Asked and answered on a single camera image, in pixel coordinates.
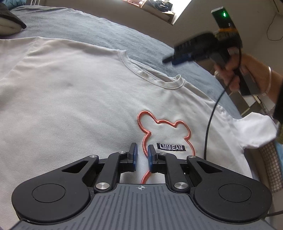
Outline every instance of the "white sleeve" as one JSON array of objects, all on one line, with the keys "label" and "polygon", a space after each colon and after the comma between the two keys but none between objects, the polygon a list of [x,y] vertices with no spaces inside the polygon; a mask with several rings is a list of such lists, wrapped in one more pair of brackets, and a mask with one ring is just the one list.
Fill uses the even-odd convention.
[{"label": "white sleeve", "polygon": [[0,39],[0,80],[25,57],[38,38]]},{"label": "white sleeve", "polygon": [[231,116],[227,119],[243,149],[259,148],[276,138],[277,127],[269,116],[252,112],[239,120]]}]

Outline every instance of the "blue fabric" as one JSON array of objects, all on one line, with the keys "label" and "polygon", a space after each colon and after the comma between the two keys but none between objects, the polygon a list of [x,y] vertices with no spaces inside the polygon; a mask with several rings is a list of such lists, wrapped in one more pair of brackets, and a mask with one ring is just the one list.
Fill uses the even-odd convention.
[{"label": "blue fabric", "polygon": [[[166,44],[134,29],[98,18],[78,10],[42,6],[20,6],[11,11],[27,25],[17,34],[4,39],[23,37],[63,38],[110,49],[127,50],[128,56],[158,71],[177,74],[216,101],[223,91],[219,81],[196,63],[177,67],[162,64],[162,58],[174,52]],[[234,118],[241,115],[225,93],[219,104]]]},{"label": "blue fabric", "polygon": [[4,3],[8,7],[8,9],[11,10],[18,6],[25,5],[26,0],[0,0],[0,2]]},{"label": "blue fabric", "polygon": [[275,148],[278,154],[278,159],[280,162],[280,167],[281,167],[281,174],[283,176],[283,145],[278,143],[277,141],[274,141]]}]

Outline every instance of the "white bracelet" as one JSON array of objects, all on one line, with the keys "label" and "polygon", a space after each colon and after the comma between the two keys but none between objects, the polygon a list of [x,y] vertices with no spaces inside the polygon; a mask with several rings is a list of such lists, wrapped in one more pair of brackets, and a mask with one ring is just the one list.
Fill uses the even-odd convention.
[{"label": "white bracelet", "polygon": [[271,88],[271,68],[270,68],[270,66],[268,67],[268,69],[269,69],[269,83],[268,83],[268,87],[267,87],[266,91],[264,93],[262,93],[263,96],[266,96],[269,93],[270,88]]}]

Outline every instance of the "triangular cutout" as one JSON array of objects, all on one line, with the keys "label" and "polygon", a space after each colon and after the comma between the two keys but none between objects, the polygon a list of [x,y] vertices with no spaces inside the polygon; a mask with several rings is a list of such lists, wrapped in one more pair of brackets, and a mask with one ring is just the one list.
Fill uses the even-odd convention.
[{"label": "triangular cutout", "polygon": [[75,165],[72,165],[66,169],[63,169],[62,172],[65,172],[65,173],[79,173],[83,167],[85,167],[85,165],[88,163],[88,161],[81,161]]},{"label": "triangular cutout", "polygon": [[198,161],[198,164],[200,167],[206,172],[206,173],[220,173],[222,172],[220,169],[217,169],[211,165],[208,165],[202,161]]}]

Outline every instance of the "embroidered label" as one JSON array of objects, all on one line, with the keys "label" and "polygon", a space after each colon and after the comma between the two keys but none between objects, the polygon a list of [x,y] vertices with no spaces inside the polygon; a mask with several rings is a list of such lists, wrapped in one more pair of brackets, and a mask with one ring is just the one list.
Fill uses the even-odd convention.
[{"label": "embroidered label", "polygon": [[184,145],[178,145],[178,144],[160,144],[156,143],[157,148],[161,150],[167,150],[167,151],[186,151]]}]

